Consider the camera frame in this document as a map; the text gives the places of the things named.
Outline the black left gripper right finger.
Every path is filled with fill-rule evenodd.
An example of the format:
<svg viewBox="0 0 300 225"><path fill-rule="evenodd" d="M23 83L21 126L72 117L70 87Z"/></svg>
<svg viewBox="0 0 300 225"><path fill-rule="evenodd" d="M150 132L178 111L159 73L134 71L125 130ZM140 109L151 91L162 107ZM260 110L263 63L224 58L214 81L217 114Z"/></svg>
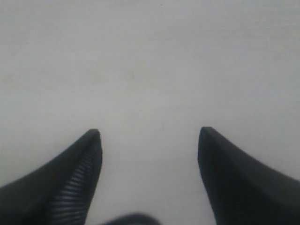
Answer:
<svg viewBox="0 0 300 225"><path fill-rule="evenodd" d="M202 127L198 165L218 225L298 225L300 182Z"/></svg>

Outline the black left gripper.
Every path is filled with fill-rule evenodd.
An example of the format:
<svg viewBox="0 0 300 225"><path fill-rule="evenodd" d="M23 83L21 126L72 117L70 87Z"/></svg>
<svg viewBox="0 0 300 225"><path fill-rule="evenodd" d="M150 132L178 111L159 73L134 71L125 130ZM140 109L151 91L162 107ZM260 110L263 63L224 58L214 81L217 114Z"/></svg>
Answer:
<svg viewBox="0 0 300 225"><path fill-rule="evenodd" d="M162 223L145 213L129 213L117 218L113 218L104 225L161 225Z"/></svg>

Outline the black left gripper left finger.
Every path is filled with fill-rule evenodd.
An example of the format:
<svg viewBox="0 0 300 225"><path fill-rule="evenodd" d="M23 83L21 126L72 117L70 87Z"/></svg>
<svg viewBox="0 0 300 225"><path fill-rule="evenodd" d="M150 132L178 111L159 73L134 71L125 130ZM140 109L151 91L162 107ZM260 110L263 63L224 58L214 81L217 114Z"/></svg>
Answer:
<svg viewBox="0 0 300 225"><path fill-rule="evenodd" d="M101 165L100 132L90 129L48 163L0 188L0 223L85 224Z"/></svg>

